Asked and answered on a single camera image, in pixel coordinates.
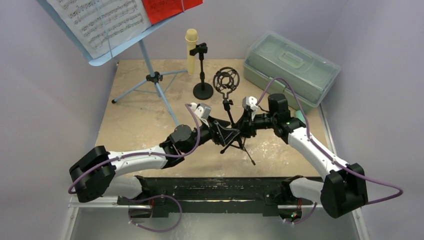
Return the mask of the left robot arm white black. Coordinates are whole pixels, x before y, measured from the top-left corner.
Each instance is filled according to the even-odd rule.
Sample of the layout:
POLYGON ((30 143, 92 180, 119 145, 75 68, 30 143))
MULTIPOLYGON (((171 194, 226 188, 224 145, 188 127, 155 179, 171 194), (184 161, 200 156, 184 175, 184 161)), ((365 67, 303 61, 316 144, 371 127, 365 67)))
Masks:
POLYGON ((230 128, 224 120, 191 128, 180 124, 159 145, 134 151, 113 152, 99 145, 88 151, 69 169, 72 185, 68 192, 81 203, 102 197, 118 177, 150 169, 167 169, 184 161, 197 147, 208 141, 227 146, 240 130, 230 128))

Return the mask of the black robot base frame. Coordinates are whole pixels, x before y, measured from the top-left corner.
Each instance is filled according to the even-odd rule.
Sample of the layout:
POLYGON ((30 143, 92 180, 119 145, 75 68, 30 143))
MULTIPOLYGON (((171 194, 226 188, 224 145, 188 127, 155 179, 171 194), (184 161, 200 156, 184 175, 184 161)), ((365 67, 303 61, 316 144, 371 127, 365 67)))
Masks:
POLYGON ((288 193, 290 177, 141 177, 142 193, 133 199, 118 197, 118 205, 144 207, 149 213, 134 217, 166 218, 170 213, 302 215, 313 203, 288 193))

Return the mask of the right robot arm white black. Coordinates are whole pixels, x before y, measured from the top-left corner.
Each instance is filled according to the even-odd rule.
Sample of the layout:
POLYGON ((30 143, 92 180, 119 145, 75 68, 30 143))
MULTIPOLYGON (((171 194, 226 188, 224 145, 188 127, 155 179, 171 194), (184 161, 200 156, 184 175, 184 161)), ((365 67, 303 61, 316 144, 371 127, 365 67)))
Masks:
POLYGON ((268 111, 258 114, 259 101, 253 96, 242 100, 243 114, 234 124, 240 137, 251 138, 258 130, 272 129, 287 145, 297 150, 319 173, 322 181, 297 175, 281 183, 279 197, 288 204, 307 199, 321 204, 336 219, 368 202, 364 169, 349 164, 333 154, 310 133, 306 123, 291 115, 287 98, 282 93, 268 96, 268 111))

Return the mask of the mint green microphone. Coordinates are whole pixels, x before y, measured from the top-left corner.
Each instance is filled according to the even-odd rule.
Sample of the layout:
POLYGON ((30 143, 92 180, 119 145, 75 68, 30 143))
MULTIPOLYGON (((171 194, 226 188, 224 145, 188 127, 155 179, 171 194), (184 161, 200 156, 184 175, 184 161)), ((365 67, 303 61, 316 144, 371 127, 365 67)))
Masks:
POLYGON ((297 110, 297 111, 295 112, 295 117, 296 117, 297 119, 299 119, 302 123, 306 124, 305 116, 304 116, 304 114, 302 113, 302 111, 301 111, 301 110, 297 110))

